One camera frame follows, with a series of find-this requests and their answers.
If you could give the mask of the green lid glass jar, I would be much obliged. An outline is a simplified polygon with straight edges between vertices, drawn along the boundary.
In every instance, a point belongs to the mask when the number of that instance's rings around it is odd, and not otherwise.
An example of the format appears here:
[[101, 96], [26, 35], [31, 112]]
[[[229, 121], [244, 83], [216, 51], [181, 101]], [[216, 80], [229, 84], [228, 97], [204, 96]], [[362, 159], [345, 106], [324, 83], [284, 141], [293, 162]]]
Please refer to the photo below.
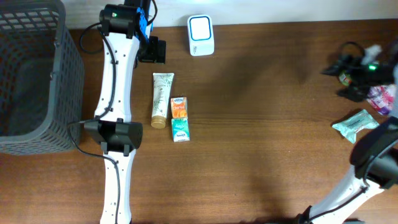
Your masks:
[[341, 72], [338, 76], [338, 79], [341, 84], [344, 86], [350, 86], [352, 83], [352, 79], [349, 73], [346, 73], [345, 71]]

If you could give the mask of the purple red pad package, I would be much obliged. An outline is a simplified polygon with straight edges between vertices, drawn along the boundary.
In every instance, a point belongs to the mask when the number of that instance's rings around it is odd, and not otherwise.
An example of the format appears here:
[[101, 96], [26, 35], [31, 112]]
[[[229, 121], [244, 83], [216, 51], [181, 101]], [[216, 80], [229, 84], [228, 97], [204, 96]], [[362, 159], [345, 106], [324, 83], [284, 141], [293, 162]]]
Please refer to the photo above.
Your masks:
[[388, 115], [393, 108], [396, 85], [372, 86], [366, 101], [381, 115]]

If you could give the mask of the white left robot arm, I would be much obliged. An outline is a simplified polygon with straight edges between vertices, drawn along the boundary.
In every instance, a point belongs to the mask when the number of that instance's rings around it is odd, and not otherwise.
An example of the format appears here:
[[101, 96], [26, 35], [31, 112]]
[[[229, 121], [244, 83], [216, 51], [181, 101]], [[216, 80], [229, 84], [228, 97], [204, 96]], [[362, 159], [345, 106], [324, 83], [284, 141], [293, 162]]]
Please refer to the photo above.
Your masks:
[[155, 1], [108, 4], [96, 23], [103, 41], [103, 80], [94, 118], [84, 129], [100, 145], [105, 165], [101, 223], [132, 222], [132, 165], [143, 137], [143, 125], [132, 121], [133, 70], [139, 62], [165, 63], [165, 41], [150, 34], [151, 10], [157, 10]]

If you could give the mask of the teal wet wipes pack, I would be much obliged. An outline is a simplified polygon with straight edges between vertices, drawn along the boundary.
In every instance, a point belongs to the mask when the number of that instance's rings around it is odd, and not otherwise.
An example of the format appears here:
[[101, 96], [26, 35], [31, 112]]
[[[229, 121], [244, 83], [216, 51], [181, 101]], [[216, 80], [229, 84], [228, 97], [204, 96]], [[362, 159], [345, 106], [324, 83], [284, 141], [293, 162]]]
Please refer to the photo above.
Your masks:
[[352, 117], [333, 124], [332, 128], [339, 131], [349, 142], [356, 142], [357, 134], [364, 129], [375, 129], [379, 123], [366, 111], [361, 110]]

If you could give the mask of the cream lotion tube gold cap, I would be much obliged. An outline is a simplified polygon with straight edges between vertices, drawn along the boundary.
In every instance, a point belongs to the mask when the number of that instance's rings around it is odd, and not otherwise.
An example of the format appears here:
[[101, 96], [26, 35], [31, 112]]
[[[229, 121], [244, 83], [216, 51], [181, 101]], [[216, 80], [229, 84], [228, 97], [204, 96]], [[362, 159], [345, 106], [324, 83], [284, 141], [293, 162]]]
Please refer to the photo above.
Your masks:
[[163, 129], [166, 126], [174, 73], [153, 73], [153, 79], [154, 97], [151, 126], [156, 129]]

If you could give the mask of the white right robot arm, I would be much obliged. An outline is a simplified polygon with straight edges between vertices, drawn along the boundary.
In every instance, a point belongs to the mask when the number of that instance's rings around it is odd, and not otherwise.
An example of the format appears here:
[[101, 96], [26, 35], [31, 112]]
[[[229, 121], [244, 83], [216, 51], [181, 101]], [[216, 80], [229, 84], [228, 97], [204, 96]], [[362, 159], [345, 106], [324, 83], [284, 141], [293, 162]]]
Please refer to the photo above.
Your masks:
[[[360, 102], [373, 86], [397, 83], [397, 41], [387, 49], [361, 47], [361, 55], [343, 53], [322, 70], [337, 77], [348, 73], [351, 83], [338, 91], [338, 96]], [[367, 133], [354, 146], [345, 177], [321, 202], [297, 215], [296, 223], [349, 223], [349, 216], [371, 197], [397, 184], [397, 103], [385, 122]]]

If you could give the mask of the orange Kleenex tissue pack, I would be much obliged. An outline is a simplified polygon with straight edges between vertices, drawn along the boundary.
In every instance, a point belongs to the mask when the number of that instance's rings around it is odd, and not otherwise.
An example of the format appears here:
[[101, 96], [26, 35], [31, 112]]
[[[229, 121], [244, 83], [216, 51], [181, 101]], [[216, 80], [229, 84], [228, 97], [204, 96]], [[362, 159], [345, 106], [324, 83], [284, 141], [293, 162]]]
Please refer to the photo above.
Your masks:
[[176, 97], [170, 99], [171, 112], [173, 118], [187, 118], [187, 98]]

